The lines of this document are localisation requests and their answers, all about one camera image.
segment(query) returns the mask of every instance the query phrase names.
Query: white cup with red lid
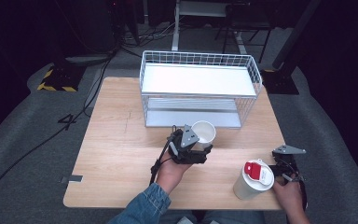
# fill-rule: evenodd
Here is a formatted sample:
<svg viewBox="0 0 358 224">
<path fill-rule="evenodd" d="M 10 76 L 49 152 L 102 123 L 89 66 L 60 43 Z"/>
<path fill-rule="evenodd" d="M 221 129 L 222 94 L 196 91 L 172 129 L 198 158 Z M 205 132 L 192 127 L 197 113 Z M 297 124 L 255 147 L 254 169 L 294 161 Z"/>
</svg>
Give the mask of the white cup with red lid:
<svg viewBox="0 0 358 224">
<path fill-rule="evenodd" d="M 234 184 L 234 193 L 239 199 L 252 199 L 272 188 L 274 179 L 272 170 L 260 159 L 247 161 Z"/>
</svg>

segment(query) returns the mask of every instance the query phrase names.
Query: chair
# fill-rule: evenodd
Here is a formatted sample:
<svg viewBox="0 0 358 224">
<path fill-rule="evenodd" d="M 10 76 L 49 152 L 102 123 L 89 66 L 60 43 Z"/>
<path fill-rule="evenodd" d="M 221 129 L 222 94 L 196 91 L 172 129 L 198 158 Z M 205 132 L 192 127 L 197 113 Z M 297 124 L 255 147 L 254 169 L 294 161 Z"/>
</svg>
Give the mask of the chair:
<svg viewBox="0 0 358 224">
<path fill-rule="evenodd" d="M 226 6 L 226 18 L 223 25 L 220 27 L 216 37 L 220 35 L 220 32 L 223 28 L 226 28 L 225 32 L 225 42 L 223 45 L 223 54 L 226 51 L 227 45 L 227 37 L 228 32 L 236 32 L 237 35 L 240 35 L 241 32 L 250 31 L 254 32 L 248 42 L 251 42 L 253 38 L 259 33 L 259 31 L 268 31 L 264 44 L 252 44 L 247 43 L 247 46 L 263 46 L 260 54 L 260 58 L 258 60 L 261 63 L 263 59 L 264 51 L 266 49 L 266 45 L 269 41 L 269 35 L 272 30 L 272 26 L 269 22 L 269 17 L 266 14 L 265 9 L 261 3 L 257 2 L 249 2 L 248 1 L 233 1 L 230 5 Z"/>
</svg>

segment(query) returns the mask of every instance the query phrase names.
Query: red lid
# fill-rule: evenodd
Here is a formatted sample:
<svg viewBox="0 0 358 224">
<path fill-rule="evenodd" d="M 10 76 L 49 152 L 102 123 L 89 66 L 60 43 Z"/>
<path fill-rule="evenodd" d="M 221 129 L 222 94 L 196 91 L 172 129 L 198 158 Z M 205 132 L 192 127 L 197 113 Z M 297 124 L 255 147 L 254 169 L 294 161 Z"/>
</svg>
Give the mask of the red lid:
<svg viewBox="0 0 358 224">
<path fill-rule="evenodd" d="M 243 168 L 244 172 L 249 175 L 254 180 L 260 179 L 261 173 L 261 165 L 256 162 L 249 162 L 245 163 L 245 167 Z"/>
</svg>

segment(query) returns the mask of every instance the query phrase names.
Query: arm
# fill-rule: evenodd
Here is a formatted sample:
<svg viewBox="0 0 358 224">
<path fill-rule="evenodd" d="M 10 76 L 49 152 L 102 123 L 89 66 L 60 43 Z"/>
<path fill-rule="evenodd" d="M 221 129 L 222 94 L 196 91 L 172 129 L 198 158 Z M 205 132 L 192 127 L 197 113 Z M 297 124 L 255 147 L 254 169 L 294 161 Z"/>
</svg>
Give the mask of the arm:
<svg viewBox="0 0 358 224">
<path fill-rule="evenodd" d="M 301 189 L 298 182 L 289 182 L 282 186 L 275 181 L 273 188 L 290 223 L 310 223 L 302 207 Z"/>
<path fill-rule="evenodd" d="M 176 164 L 166 152 L 158 170 L 156 183 L 138 194 L 127 205 L 126 209 L 109 221 L 113 223 L 158 223 L 171 204 L 169 194 L 182 180 L 185 171 L 191 164 Z"/>
</svg>

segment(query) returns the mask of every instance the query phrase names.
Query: human hand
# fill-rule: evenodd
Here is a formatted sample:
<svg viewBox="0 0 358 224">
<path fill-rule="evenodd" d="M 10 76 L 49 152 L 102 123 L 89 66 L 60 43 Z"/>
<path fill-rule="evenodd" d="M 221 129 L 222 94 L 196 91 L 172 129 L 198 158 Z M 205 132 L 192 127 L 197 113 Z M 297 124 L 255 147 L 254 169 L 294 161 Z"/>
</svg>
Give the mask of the human hand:
<svg viewBox="0 0 358 224">
<path fill-rule="evenodd" d="M 156 183 L 158 183 L 167 194 L 170 194 L 180 183 L 183 174 L 192 164 L 177 164 L 171 160 L 171 155 L 168 151 L 162 156 L 161 162 L 163 163 L 158 170 Z"/>
<path fill-rule="evenodd" d="M 283 186 L 275 180 L 272 187 L 290 223 L 310 223 L 303 210 L 301 187 L 298 182 L 288 182 Z"/>
</svg>

